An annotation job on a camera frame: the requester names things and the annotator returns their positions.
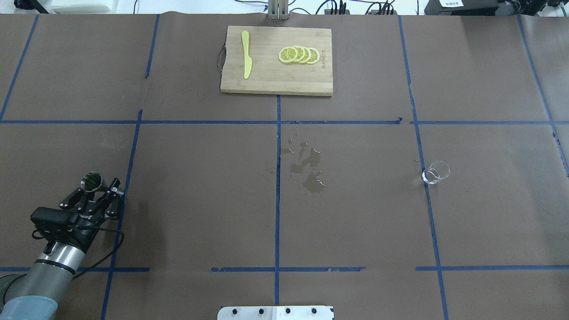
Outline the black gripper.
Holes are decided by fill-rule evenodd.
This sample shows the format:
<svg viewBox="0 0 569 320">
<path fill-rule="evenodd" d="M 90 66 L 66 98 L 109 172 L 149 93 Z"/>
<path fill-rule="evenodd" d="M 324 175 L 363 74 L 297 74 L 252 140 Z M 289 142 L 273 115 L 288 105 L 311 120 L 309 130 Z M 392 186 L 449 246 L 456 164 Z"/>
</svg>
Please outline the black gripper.
<svg viewBox="0 0 569 320">
<path fill-rule="evenodd" d="M 89 201 L 86 212 L 73 211 L 70 217 L 77 220 L 67 221 L 58 235 L 58 241 L 72 245 L 77 249 L 86 252 L 90 249 L 99 231 L 113 232 L 120 234 L 118 229 L 104 228 L 103 223 L 108 220 L 118 220 L 121 212 L 121 195 L 111 192 L 99 192 L 101 195 L 95 201 Z M 59 208 L 63 210 L 73 209 L 81 202 L 88 191 L 81 187 L 75 189 L 59 203 Z"/>
</svg>

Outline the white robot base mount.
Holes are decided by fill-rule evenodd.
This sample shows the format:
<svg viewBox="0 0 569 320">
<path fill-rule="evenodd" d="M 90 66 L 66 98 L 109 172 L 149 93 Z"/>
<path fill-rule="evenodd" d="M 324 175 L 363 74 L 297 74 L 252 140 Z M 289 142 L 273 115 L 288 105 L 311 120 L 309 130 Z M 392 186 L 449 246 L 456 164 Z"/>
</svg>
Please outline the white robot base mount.
<svg viewBox="0 0 569 320">
<path fill-rule="evenodd" d="M 332 306 L 228 306 L 220 308 L 218 320 L 333 320 Z"/>
</svg>

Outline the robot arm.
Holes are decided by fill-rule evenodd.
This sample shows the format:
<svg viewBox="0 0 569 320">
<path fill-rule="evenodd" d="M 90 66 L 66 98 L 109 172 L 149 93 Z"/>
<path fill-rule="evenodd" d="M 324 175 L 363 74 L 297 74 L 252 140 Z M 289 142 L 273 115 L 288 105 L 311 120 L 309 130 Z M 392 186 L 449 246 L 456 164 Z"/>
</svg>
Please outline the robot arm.
<svg viewBox="0 0 569 320">
<path fill-rule="evenodd" d="M 38 207 L 30 219 L 32 236 L 46 240 L 30 270 L 1 277 L 3 320 L 48 320 L 74 279 L 103 223 L 118 220 L 124 201 L 120 180 L 106 184 L 97 172 L 87 173 L 58 208 Z"/>
</svg>

